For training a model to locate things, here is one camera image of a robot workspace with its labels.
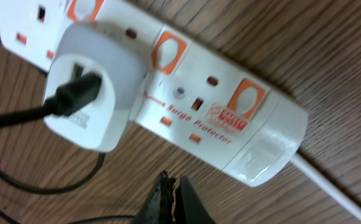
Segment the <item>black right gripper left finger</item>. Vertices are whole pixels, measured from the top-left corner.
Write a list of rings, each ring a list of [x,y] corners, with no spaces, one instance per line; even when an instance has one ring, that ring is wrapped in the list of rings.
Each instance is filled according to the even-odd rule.
[[[131,224],[172,224],[175,182],[176,178],[162,171]]]

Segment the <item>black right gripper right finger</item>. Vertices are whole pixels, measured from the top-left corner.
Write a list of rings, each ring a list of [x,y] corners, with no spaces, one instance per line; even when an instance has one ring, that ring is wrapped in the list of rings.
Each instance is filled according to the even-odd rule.
[[[180,178],[175,203],[175,224],[216,224],[186,176]]]

